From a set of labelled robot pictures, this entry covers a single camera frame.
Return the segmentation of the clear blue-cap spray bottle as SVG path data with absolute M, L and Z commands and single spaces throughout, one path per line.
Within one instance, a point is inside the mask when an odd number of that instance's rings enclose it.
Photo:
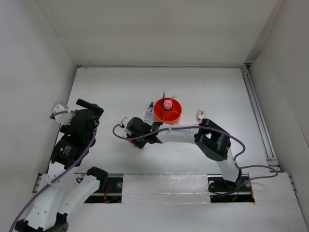
M 153 119 L 153 111 L 154 111 L 154 102 L 152 101 L 146 111 L 144 122 L 151 123 Z

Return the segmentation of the pink glue bottle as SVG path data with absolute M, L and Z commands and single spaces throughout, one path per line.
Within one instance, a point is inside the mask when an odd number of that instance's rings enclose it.
M 165 111 L 170 111 L 173 107 L 173 103 L 170 99 L 164 100 L 163 108 Z

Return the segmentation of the green gel pen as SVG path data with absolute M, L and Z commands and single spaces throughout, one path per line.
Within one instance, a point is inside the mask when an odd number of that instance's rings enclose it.
M 164 101 L 165 101 L 165 95 L 166 95 L 166 88 L 163 91 L 162 103 L 164 103 Z

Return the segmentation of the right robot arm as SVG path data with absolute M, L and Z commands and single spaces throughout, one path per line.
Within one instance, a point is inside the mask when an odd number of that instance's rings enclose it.
M 188 143 L 197 145 L 202 153 L 215 161 L 222 173 L 220 187 L 223 191 L 235 191 L 241 184 L 242 171 L 237 167 L 231 150 L 228 133 L 209 119 L 191 126 L 169 125 L 163 122 L 148 124 L 138 117 L 126 125 L 127 138 L 142 149 L 147 143 Z

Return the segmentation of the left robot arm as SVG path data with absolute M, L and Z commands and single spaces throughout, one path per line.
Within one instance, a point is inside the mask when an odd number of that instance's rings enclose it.
M 108 173 L 90 168 L 77 187 L 66 196 L 75 172 L 95 144 L 99 119 L 104 110 L 94 103 L 78 99 L 79 110 L 57 102 L 50 118 L 61 124 L 61 139 L 53 148 L 48 171 L 42 176 L 39 190 L 13 221 L 10 231 L 66 232 L 69 220 L 95 191 L 104 191 Z

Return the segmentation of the orange round compartment container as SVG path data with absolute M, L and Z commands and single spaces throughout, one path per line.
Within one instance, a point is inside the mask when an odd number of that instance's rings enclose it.
M 165 102 L 171 102 L 170 109 L 166 109 L 164 106 Z M 178 124 L 182 115 L 182 106 L 181 104 L 176 100 L 170 98 L 165 98 L 165 101 L 163 102 L 163 99 L 159 99 L 154 104 L 154 122 L 162 122 L 170 125 Z

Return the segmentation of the aluminium frame rail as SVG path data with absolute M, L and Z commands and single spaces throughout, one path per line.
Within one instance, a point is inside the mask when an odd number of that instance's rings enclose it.
M 274 151 L 272 142 L 271 142 L 271 138 L 269 136 L 268 130 L 267 130 L 267 126 L 262 114 L 262 110 L 260 108 L 259 102 L 258 102 L 258 98 L 256 95 L 256 92 L 254 90 L 253 87 L 253 82 L 252 79 L 250 77 L 250 73 L 249 73 L 249 66 L 250 64 L 245 63 L 243 66 L 240 66 L 240 70 L 243 76 L 243 80 L 244 80 L 244 84 L 246 86 L 247 92 L 248 92 L 248 96 L 252 105 L 252 109 L 253 109 L 253 113 L 255 115 L 256 118 L 256 122 L 260 131 L 260 135 L 264 144 L 264 148 L 266 151 L 266 160 L 267 160 L 267 164 L 268 166 L 274 168 L 275 170 L 277 170 L 278 172 L 281 172 L 281 168 L 280 165 L 278 163 L 277 160 L 277 156 L 276 153 Z

